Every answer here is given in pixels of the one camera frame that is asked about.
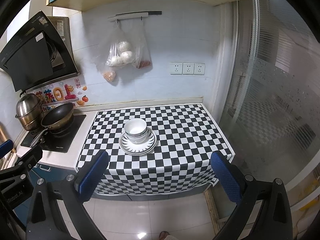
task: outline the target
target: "white tiled wall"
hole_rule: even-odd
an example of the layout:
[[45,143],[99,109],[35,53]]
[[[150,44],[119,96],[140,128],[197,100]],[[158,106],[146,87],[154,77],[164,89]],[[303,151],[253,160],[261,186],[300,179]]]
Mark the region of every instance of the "white tiled wall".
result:
[[15,141],[22,131],[19,120],[15,118],[19,92],[14,91],[11,77],[2,71],[0,71],[0,98],[0,125],[8,138]]
[[[161,10],[144,19],[152,67],[132,66],[117,72],[111,83],[96,69],[98,44],[112,31],[107,18],[132,11]],[[220,38],[220,7],[191,0],[129,0],[102,5],[85,12],[54,8],[53,16],[69,13],[72,49],[87,105],[152,99],[205,97],[212,91]],[[121,21],[124,31],[132,21]],[[205,63],[204,76],[169,74],[169,62]]]

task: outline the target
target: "label sticker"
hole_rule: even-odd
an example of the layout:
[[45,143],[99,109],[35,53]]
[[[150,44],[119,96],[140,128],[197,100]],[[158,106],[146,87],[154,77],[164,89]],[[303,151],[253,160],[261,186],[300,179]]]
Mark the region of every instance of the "label sticker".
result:
[[61,37],[64,36],[63,21],[57,21],[57,31]]
[[81,88],[80,81],[78,78],[75,79],[75,83],[76,83],[77,88]]
[[36,42],[38,42],[41,39],[43,39],[43,33],[40,33],[36,36]]
[[39,22],[40,22],[42,25],[45,25],[46,23],[48,23],[48,21],[47,21],[43,16],[39,19]]

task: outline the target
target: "white tiled floor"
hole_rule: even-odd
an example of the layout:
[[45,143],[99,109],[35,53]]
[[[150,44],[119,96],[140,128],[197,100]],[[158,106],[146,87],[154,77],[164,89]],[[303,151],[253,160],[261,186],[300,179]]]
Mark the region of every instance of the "white tiled floor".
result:
[[[63,202],[62,216],[70,234],[77,238]],[[158,240],[168,231],[179,240],[211,240],[214,236],[204,194],[160,201],[111,201],[92,198],[84,206],[108,240]]]

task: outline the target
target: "metal screw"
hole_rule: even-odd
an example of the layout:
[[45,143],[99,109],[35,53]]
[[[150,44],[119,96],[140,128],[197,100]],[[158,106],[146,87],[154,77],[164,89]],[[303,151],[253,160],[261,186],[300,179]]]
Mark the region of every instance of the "metal screw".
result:
[[282,184],[282,180],[281,179],[276,179],[276,184],[281,185]]
[[246,175],[246,176],[245,176],[245,179],[246,179],[247,181],[253,181],[253,177],[252,177],[251,175]]
[[67,181],[72,181],[75,178],[75,176],[73,174],[70,174],[67,176]]
[[41,185],[43,182],[44,182],[44,179],[41,178],[41,179],[38,179],[37,184]]

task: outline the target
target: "stove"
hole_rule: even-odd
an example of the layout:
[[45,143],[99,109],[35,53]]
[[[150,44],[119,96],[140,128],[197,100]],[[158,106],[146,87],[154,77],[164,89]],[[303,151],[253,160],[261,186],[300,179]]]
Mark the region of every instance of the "stove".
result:
[[[74,115],[74,117],[67,123],[64,127],[58,130],[47,131],[40,140],[39,145],[45,151],[52,152],[68,152],[73,138],[76,136],[82,122],[84,121],[86,115]],[[28,134],[23,139],[21,146],[30,147],[33,139],[42,131],[42,129],[37,129],[35,131],[28,132]]]

